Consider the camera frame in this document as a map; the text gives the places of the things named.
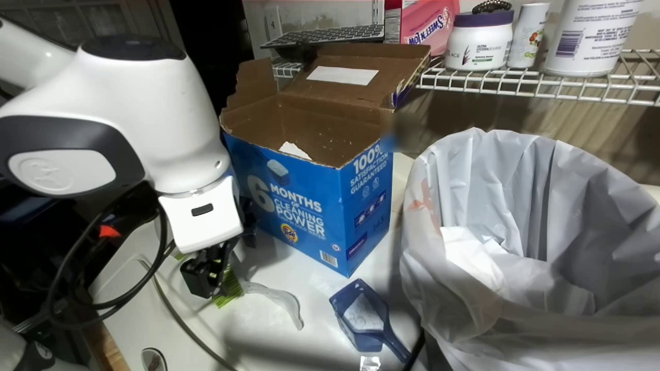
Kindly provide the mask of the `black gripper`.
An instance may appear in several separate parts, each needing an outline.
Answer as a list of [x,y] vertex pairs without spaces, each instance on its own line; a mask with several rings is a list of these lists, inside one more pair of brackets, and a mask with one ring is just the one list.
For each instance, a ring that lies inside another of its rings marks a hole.
[[210,299],[221,293],[236,240],[229,239],[212,247],[195,251],[180,267],[187,290],[195,296]]

